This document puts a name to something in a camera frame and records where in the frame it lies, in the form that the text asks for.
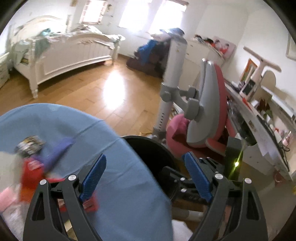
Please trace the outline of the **purple white pump bottle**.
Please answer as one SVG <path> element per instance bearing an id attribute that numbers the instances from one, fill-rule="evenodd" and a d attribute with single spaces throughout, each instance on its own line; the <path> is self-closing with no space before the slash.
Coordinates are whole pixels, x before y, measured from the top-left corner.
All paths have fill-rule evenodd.
<path id="1" fill-rule="evenodd" d="M 49 152 L 47 156 L 42 156 L 41 154 L 34 154 L 31 157 L 43 164 L 45 172 L 50 172 L 60 158 L 67 152 L 67 150 L 75 143 L 74 138 L 63 138 L 58 144 L 56 144 L 53 149 Z"/>

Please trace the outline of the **blue round tablecloth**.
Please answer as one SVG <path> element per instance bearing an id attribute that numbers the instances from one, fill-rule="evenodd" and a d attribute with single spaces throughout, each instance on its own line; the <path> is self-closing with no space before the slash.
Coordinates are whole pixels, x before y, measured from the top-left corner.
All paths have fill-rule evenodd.
<path id="1" fill-rule="evenodd" d="M 12 153 L 24 138 L 45 141 L 48 155 L 63 138 L 74 145 L 53 168 L 54 176 L 78 173 L 100 154 L 106 170 L 96 189 L 99 209 L 89 219 L 103 240 L 172 240 L 171 202 L 127 142 L 103 120 L 58 104 L 20 106 L 1 116 L 1 150 Z"/>

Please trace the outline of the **framed child photo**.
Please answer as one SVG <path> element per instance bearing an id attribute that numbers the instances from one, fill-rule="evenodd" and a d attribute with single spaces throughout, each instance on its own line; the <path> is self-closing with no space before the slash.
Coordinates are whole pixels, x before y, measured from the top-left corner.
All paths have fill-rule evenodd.
<path id="1" fill-rule="evenodd" d="M 221 54 L 221 56 L 225 60 L 229 59 L 233 54 L 234 50 L 236 49 L 236 45 L 232 42 L 229 42 L 216 36 L 214 36 L 213 43 L 211 45 Z"/>

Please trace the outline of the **white nightstand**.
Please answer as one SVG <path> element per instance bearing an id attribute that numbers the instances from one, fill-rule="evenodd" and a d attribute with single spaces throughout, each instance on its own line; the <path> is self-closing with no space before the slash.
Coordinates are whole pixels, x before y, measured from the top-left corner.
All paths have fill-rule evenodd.
<path id="1" fill-rule="evenodd" d="M 10 79 L 8 69 L 8 56 L 9 53 L 5 53 L 0 57 L 0 88 Z"/>

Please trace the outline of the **black round trash bin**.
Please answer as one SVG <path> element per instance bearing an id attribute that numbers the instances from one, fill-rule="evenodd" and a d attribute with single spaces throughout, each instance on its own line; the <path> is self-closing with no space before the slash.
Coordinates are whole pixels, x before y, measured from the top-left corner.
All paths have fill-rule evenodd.
<path id="1" fill-rule="evenodd" d="M 164 145 L 147 137 L 123 136 L 122 138 L 146 164 L 165 195 L 170 200 L 174 200 L 177 195 L 178 184 L 166 172 L 165 167 L 170 167 L 178 172 L 180 168 L 170 151 Z"/>

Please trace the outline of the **white study desk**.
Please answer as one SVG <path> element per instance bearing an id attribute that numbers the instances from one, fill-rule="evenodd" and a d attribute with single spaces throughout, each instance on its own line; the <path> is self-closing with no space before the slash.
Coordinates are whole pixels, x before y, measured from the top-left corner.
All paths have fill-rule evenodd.
<path id="1" fill-rule="evenodd" d="M 231 85 L 225 84 L 228 95 L 234 101 L 238 112 L 246 122 L 247 129 L 250 130 L 256 140 L 256 144 L 246 146 L 243 161 L 262 174 L 269 175 L 274 171 L 278 171 L 285 180 L 292 181 L 293 177 L 289 163 L 284 160 L 283 155 L 280 153 L 280 145 L 273 137 L 273 132 L 268 131 L 267 123 L 248 101 L 254 90 L 258 90 L 264 67 L 269 66 L 279 72 L 281 68 L 265 60 L 247 46 L 244 46 L 243 49 L 260 61 L 259 67 L 254 72 L 255 86 L 251 88 L 248 95 L 245 95 L 243 92 L 236 92 Z"/>

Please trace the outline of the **white wooden bed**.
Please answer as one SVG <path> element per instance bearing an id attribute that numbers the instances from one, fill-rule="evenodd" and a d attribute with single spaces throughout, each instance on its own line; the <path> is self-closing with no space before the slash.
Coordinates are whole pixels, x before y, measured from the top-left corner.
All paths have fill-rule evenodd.
<path id="1" fill-rule="evenodd" d="M 34 98 L 39 85 L 53 77 L 90 64 L 115 62 L 125 40 L 90 25 L 67 28 L 59 18 L 39 16 L 11 30 L 14 68 L 29 81 Z"/>

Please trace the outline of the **pink grey desk chair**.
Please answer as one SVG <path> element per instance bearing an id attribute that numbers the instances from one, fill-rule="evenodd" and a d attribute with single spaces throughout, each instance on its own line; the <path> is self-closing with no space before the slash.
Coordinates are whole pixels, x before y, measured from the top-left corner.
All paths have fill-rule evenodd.
<path id="1" fill-rule="evenodd" d="M 218 140 L 225 128 L 230 128 L 230 121 L 221 68 L 213 61 L 202 59 L 199 88 L 190 86 L 187 90 L 179 89 L 187 41 L 178 34 L 171 34 L 170 37 L 169 56 L 160 90 L 161 102 L 152 139 L 159 142 L 167 139 L 171 108 L 176 104 L 183 110 L 183 117 L 189 120 L 186 144 L 191 149 L 208 147 L 225 156 L 226 145 Z"/>

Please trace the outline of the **red milk box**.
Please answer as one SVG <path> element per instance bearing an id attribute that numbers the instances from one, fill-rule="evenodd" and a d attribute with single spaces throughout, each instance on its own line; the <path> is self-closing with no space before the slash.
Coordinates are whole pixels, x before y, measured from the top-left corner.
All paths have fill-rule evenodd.
<path id="1" fill-rule="evenodd" d="M 34 158 L 24 159 L 23 172 L 21 177 L 20 200 L 30 203 L 40 181 L 47 179 L 49 183 L 64 181 L 65 178 L 46 178 L 44 164 Z M 66 212 L 65 202 L 59 199 L 59 208 Z M 98 201 L 93 193 L 89 200 L 83 203 L 86 212 L 95 212 L 99 208 Z"/>

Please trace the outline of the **pile of dark clothes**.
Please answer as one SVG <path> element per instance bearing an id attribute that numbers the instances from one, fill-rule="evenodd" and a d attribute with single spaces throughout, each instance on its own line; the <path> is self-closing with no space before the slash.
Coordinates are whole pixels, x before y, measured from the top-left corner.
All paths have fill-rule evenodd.
<path id="1" fill-rule="evenodd" d="M 151 35 L 152 39 L 134 52 L 134 56 L 126 61 L 126 66 L 146 75 L 162 78 L 167 66 L 171 37 L 172 35 L 183 37 L 184 34 L 180 28 L 159 30 L 158 33 Z"/>

